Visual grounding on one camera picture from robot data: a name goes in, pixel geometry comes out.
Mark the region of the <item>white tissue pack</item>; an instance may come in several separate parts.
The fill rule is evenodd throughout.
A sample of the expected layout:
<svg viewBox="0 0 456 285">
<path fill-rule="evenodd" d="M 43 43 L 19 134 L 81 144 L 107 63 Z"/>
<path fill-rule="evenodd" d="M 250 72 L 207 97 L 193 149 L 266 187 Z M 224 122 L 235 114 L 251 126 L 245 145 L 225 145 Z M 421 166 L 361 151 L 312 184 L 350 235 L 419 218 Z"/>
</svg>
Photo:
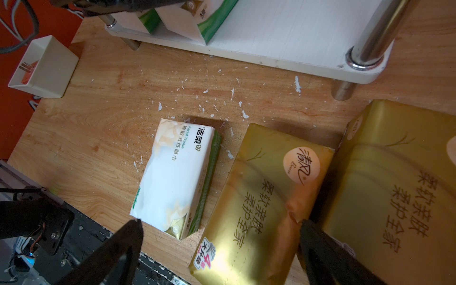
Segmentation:
<svg viewBox="0 0 456 285">
<path fill-rule="evenodd" d="M 123 28 L 152 34 L 162 22 L 155 9 L 138 12 L 113 13 L 111 16 Z"/>
<path fill-rule="evenodd" d="M 177 240 L 195 233 L 221 142 L 213 127 L 162 119 L 130 215 Z"/>
<path fill-rule="evenodd" d="M 184 1 L 156 8 L 165 27 L 180 36 L 207 45 L 237 0 Z"/>
</svg>

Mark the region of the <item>orange block in tray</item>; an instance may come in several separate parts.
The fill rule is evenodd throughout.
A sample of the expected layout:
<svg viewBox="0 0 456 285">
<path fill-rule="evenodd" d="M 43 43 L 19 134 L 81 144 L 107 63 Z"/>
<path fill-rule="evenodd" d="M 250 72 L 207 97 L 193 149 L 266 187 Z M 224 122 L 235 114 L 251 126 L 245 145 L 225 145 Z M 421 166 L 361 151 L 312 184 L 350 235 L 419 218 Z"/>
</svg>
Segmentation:
<svg viewBox="0 0 456 285">
<path fill-rule="evenodd" d="M 37 61 L 34 62 L 33 64 L 28 64 L 26 62 L 21 63 L 21 65 L 19 66 L 19 69 L 24 71 L 24 76 L 21 80 L 22 84 L 24 84 L 24 85 L 28 84 L 37 64 L 38 64 Z"/>
</svg>

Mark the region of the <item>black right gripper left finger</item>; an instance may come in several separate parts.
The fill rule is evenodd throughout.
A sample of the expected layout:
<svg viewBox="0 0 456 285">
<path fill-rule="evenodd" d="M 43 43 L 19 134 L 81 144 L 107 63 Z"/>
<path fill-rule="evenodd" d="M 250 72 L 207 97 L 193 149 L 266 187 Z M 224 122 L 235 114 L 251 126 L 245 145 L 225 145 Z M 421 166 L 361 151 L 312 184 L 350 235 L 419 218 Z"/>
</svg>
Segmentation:
<svg viewBox="0 0 456 285">
<path fill-rule="evenodd" d="M 116 285 L 131 285 L 143 237 L 141 220 L 130 220 L 57 283 L 59 285 L 100 285 L 110 279 Z"/>
</svg>

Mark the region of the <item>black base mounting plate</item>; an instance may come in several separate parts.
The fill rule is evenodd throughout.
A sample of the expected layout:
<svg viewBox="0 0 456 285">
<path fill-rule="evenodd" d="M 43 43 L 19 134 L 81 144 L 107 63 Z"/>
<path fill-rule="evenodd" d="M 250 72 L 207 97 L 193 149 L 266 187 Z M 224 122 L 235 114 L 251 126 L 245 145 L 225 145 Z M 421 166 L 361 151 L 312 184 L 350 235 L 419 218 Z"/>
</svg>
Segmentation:
<svg viewBox="0 0 456 285">
<path fill-rule="evenodd" d="M 58 285 L 116 232 L 1 162 L 1 283 Z M 185 280 L 140 252 L 132 285 Z"/>
</svg>

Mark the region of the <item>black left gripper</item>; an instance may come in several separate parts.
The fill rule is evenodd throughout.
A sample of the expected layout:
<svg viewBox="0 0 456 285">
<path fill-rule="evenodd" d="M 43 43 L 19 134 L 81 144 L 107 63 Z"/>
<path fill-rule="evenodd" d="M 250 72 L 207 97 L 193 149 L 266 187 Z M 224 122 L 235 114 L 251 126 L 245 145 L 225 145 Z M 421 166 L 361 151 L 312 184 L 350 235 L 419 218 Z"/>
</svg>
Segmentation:
<svg viewBox="0 0 456 285">
<path fill-rule="evenodd" d="M 138 12 L 181 3 L 180 0 L 53 0 L 50 3 L 59 8 L 71 5 L 82 10 L 84 16 L 99 16 L 121 12 Z"/>
</svg>

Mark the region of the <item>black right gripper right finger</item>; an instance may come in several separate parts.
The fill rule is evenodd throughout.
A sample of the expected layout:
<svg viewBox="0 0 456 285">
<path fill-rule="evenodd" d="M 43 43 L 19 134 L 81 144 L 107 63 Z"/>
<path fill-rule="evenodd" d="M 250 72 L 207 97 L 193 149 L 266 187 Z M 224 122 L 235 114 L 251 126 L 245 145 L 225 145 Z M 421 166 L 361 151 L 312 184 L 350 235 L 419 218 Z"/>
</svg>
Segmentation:
<svg viewBox="0 0 456 285">
<path fill-rule="evenodd" d="M 299 253 L 311 285 L 385 283 L 310 220 L 302 222 Z"/>
</svg>

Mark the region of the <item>gold tissue pack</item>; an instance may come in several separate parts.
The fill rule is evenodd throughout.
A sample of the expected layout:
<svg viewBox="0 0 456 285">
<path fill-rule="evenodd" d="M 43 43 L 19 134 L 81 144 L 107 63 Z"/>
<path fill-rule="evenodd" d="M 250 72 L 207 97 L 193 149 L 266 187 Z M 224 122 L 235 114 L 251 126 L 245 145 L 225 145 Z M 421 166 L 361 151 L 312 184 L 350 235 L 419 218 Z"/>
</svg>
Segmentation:
<svg viewBox="0 0 456 285">
<path fill-rule="evenodd" d="M 389 285 L 453 285 L 455 116 L 374 100 L 348 123 L 313 218 Z"/>
<path fill-rule="evenodd" d="M 335 151 L 250 124 L 190 263 L 203 285 L 283 285 Z"/>
</svg>

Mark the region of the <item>white square tray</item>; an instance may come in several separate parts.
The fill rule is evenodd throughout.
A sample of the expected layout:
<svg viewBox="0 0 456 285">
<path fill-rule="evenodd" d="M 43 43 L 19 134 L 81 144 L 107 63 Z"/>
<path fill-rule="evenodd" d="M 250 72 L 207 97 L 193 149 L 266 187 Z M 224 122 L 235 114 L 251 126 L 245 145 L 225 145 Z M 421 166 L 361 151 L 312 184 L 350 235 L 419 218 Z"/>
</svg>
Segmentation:
<svg viewBox="0 0 456 285">
<path fill-rule="evenodd" d="M 28 84 L 21 80 L 21 63 L 38 62 Z M 52 35 L 34 39 L 11 77 L 8 87 L 42 98 L 62 98 L 79 62 L 79 57 Z"/>
</svg>

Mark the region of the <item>white two-tier shelf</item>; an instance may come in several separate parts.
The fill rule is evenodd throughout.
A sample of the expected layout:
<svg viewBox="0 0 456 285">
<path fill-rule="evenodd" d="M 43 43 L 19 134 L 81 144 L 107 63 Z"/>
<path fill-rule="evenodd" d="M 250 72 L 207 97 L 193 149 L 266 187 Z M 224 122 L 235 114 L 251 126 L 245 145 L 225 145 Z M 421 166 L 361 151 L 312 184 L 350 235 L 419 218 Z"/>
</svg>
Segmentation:
<svg viewBox="0 0 456 285">
<path fill-rule="evenodd" d="M 154 33 L 113 20 L 106 31 L 144 43 L 331 78 L 337 100 L 385 70 L 416 1 L 239 1 L 202 45 L 160 25 Z"/>
</svg>

